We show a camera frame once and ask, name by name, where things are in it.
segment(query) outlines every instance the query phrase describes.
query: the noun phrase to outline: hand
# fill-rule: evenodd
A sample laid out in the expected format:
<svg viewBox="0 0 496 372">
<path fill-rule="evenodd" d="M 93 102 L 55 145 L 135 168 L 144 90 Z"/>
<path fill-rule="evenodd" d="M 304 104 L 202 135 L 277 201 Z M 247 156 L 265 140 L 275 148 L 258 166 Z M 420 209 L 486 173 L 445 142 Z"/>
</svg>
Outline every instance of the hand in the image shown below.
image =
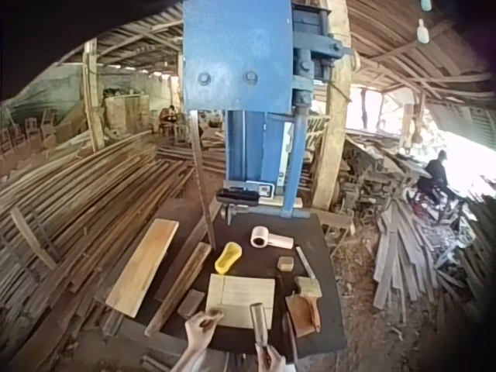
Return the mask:
<svg viewBox="0 0 496 372">
<path fill-rule="evenodd" d="M 186 323 L 186 333 L 188 334 L 188 349 L 194 351 L 205 350 L 212 341 L 215 327 L 224 314 L 216 312 L 205 314 L 199 312 L 190 318 Z"/>
<path fill-rule="evenodd" d="M 258 356 L 258 372 L 284 372 L 286 358 L 281 356 L 273 346 L 267 345 L 267 351 L 258 345 L 255 345 L 255 348 Z"/>
</svg>

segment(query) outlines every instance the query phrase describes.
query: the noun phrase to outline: corrugated roof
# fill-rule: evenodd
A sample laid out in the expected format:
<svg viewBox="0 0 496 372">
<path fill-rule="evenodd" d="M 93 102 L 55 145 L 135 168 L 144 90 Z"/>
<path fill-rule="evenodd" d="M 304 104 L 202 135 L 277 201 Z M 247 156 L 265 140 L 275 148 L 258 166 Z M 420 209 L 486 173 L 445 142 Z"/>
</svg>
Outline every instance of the corrugated roof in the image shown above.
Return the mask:
<svg viewBox="0 0 496 372">
<path fill-rule="evenodd" d="M 439 129 L 496 150 L 496 111 L 464 105 L 427 104 Z"/>
</svg>

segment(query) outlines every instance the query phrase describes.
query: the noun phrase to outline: workshop floor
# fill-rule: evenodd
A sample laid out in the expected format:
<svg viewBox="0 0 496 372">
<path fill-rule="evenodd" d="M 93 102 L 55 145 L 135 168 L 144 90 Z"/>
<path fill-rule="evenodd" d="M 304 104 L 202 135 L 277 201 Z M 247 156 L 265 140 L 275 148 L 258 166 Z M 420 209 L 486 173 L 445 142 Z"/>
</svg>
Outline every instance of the workshop floor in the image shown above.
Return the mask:
<svg viewBox="0 0 496 372">
<path fill-rule="evenodd" d="M 208 197 L 222 183 L 222 177 L 207 175 Z M 182 194 L 198 199 L 196 180 L 192 178 Z M 372 279 L 377 249 L 377 231 L 358 228 L 334 257 L 334 267 L 343 307 L 347 350 L 301 360 L 299 371 L 417 371 L 421 370 L 432 345 L 438 339 L 430 319 L 435 309 L 426 302 L 409 306 L 407 325 L 401 325 L 400 309 L 390 306 L 379 312 L 372 306 L 375 283 Z M 77 346 L 67 350 L 55 367 L 62 371 L 134 372 L 140 367 L 140 357 L 148 353 L 145 347 L 121 339 L 106 339 L 98 331 L 82 332 Z M 256 370 L 252 365 L 242 370 Z"/>
</svg>

